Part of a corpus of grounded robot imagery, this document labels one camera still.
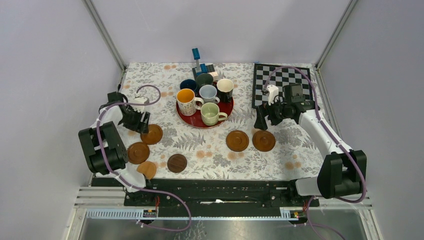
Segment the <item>light wooden coaster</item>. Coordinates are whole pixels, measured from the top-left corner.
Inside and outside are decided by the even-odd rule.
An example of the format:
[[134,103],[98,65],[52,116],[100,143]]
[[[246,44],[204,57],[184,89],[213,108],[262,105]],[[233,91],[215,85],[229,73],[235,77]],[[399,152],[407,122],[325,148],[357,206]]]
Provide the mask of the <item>light wooden coaster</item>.
[[154,162],[144,161],[138,165],[136,171],[143,174],[147,180],[151,180],[157,173],[157,166]]

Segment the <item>dark brown wooden coaster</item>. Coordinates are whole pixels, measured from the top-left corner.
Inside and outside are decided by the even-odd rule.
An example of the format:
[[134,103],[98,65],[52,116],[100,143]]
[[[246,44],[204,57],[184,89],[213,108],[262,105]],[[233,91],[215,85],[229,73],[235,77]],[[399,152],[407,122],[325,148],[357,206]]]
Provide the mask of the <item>dark brown wooden coaster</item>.
[[167,161],[167,168],[172,173],[180,173],[187,167],[187,158],[182,154],[173,154]]

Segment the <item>light green mug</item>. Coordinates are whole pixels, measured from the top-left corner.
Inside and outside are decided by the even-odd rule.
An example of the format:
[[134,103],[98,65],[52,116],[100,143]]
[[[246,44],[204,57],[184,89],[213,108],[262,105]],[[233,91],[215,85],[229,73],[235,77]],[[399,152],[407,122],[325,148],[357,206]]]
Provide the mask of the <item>light green mug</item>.
[[207,126],[214,126],[219,121],[225,121],[228,114],[220,112],[220,108],[216,103],[207,102],[200,109],[202,122]]

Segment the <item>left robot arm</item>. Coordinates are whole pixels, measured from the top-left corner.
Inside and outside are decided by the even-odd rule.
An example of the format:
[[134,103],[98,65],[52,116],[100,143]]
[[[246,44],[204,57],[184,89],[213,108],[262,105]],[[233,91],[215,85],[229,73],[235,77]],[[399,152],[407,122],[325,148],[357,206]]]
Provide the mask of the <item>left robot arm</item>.
[[146,97],[137,97],[133,105],[120,92],[110,92],[108,102],[99,108],[99,117],[90,127],[78,132],[78,138],[89,170],[99,176],[113,178],[129,193],[136,192],[136,199],[144,206],[152,204],[155,192],[146,187],[146,177],[129,167],[130,154],[117,130],[117,126],[148,133],[150,113]]

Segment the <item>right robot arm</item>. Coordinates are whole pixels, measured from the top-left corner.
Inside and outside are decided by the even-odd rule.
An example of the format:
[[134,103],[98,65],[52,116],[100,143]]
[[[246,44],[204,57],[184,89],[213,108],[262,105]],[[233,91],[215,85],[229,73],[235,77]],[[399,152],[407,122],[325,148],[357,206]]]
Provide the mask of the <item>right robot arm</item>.
[[257,107],[254,127],[267,130],[267,121],[276,126],[285,119],[294,120],[303,128],[318,148],[323,163],[316,177],[296,179],[294,188],[287,191],[287,201],[293,206],[301,205],[307,196],[325,199],[347,200],[347,196],[360,194],[361,202],[366,195],[367,157],[361,150],[353,150],[321,116],[317,103],[307,100],[300,83],[279,88],[269,84],[265,90],[267,102]]

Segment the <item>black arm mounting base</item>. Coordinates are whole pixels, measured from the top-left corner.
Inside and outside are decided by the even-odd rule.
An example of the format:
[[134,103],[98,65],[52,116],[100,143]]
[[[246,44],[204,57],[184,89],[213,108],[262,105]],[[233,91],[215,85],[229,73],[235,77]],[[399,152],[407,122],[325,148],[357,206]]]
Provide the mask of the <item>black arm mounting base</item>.
[[303,210],[309,197],[300,196],[293,181],[152,179],[147,188],[159,193],[126,192],[124,206],[148,207],[159,217],[279,217],[280,208]]

